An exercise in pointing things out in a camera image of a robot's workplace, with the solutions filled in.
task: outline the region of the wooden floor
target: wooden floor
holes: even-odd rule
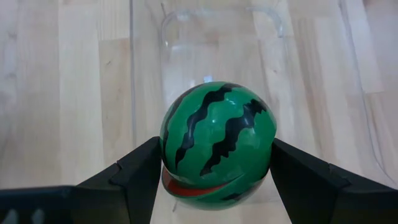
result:
[[[248,63],[263,70],[250,70],[259,71],[251,83],[223,79],[258,90],[282,140],[398,188],[398,2],[224,0],[216,7],[236,3],[267,3],[279,14],[287,69],[257,54]],[[199,74],[171,82],[181,71],[162,72],[161,24],[168,13],[199,6],[215,2],[0,1],[0,188],[77,184],[158,135],[182,86],[203,81]],[[160,186],[152,223],[289,218],[268,175],[247,202],[220,212],[175,206]]]

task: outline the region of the black holder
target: black holder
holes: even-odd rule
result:
[[[159,137],[77,186],[0,190],[4,223],[149,223],[160,179]],[[398,191],[281,140],[271,174],[292,223],[397,223]]]

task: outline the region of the toy watermelon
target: toy watermelon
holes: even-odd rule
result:
[[[275,133],[272,112],[247,88],[226,82],[195,86],[164,117],[162,183],[197,208],[236,205],[266,176]]]

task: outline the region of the watermelon ball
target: watermelon ball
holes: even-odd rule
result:
[[[247,88],[195,86],[174,101],[162,123],[163,186],[196,208],[236,205],[264,180],[275,133],[271,110]]]

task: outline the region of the transparent plastic tray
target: transparent plastic tray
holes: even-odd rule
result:
[[[323,114],[322,111],[325,109],[322,107],[325,105],[311,101],[314,95],[317,97],[317,89],[314,90],[317,88],[317,80],[306,77],[303,81],[303,78],[296,74],[299,54],[297,48],[294,48],[296,46],[292,37],[285,33],[283,20],[276,12],[274,7],[236,6],[217,10],[183,9],[168,14],[160,29],[157,28],[160,30],[161,40],[159,86],[162,97],[157,101],[161,104],[157,110],[162,111],[162,116],[155,120],[161,120],[174,100],[195,85],[212,81],[238,83],[257,93],[268,104],[277,120],[279,139],[351,172],[396,187],[394,180],[378,163],[378,156],[373,148],[363,91],[356,74],[354,59],[347,58],[347,65],[342,65],[349,67],[345,69],[355,74],[353,78],[346,78],[341,82],[343,84],[336,82],[339,84],[319,87],[335,89],[335,96],[327,96],[333,97],[328,99],[331,103],[327,106],[340,105],[341,97],[343,106],[346,105],[344,110],[349,117],[344,117],[345,114],[340,113],[339,108],[336,108],[335,112],[330,110],[330,114]],[[343,29],[349,29],[347,24],[343,24],[344,15],[341,18],[337,19],[337,22],[340,22],[338,25]],[[345,50],[346,54],[342,57],[347,57],[353,50],[351,41],[347,35],[341,38],[340,46],[333,47]],[[306,42],[300,44],[304,45],[301,49],[304,53],[306,48],[312,47],[305,45]],[[310,82],[313,89],[303,82]],[[345,91],[346,94],[339,94],[339,91]],[[322,123],[324,115],[331,116],[331,124]],[[136,114],[136,122],[137,127],[144,124],[139,114]],[[328,136],[329,129],[324,128],[328,125],[343,131],[351,128],[348,131],[353,136],[338,131],[334,133],[333,130]],[[158,134],[152,130],[156,129],[150,128],[146,132],[148,136]],[[170,212],[176,216],[168,217]],[[253,222],[250,218],[235,221],[236,217],[250,216],[256,216],[254,219],[257,221]],[[154,223],[161,222],[162,217],[173,221],[177,219],[176,223],[289,222],[270,172],[252,197],[238,207],[216,213],[195,210],[175,203],[160,186],[152,217]]]

